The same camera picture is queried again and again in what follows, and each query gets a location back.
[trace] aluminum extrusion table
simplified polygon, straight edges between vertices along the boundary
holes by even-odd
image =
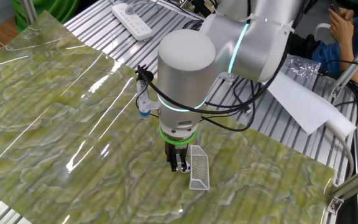
[[[181,29],[184,24],[192,19],[202,19],[186,14],[166,2],[158,2],[141,6],[136,13],[153,30],[154,36],[148,42],[137,42],[124,26],[113,16],[111,3],[107,0],[99,0],[85,11],[68,21],[65,26],[74,33],[86,45],[102,50],[112,58],[132,68],[147,64],[151,72],[157,73],[157,50],[161,39],[168,33]],[[288,76],[303,86],[313,88],[313,85],[305,78],[292,73],[292,70],[282,69]],[[232,94],[235,83],[217,78],[211,87],[207,100],[220,105],[238,104]],[[323,98],[328,98],[334,82],[327,78],[319,78],[313,91]],[[250,97],[250,82],[243,81],[236,90],[240,98],[245,101]],[[351,101],[349,90],[342,91],[337,97],[336,103]],[[288,114],[281,104],[268,92],[261,96],[257,102],[255,120],[251,128],[264,133],[271,138],[337,170],[336,183],[344,182],[347,167],[347,157],[342,151],[342,146],[333,134],[325,127],[320,127],[309,136],[300,128],[298,123]],[[343,105],[338,108],[340,112],[356,122],[357,106]],[[240,113],[237,120],[246,123],[250,114]],[[347,138],[349,147],[354,142],[355,169],[358,172],[358,131]],[[335,223],[336,216],[326,216],[326,223]],[[25,218],[11,210],[3,202],[0,202],[0,223],[29,223]]]

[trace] green marbled mat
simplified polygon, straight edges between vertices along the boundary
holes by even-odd
[[[134,77],[46,12],[16,37],[0,53],[0,200],[43,224],[321,222],[334,170],[254,130],[202,122],[211,189],[189,190]]]

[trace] white power strip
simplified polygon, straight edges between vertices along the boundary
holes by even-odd
[[[153,36],[152,29],[137,14],[126,14],[127,7],[126,3],[114,5],[111,7],[112,13],[124,24],[136,40],[142,41],[151,38]]]

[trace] white mesh basket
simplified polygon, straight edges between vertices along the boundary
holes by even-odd
[[[208,156],[199,146],[190,146],[190,190],[209,190]]]

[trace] white paper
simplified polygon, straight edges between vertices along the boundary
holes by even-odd
[[[307,134],[316,131],[338,112],[324,98],[282,72],[277,74],[268,90]]]

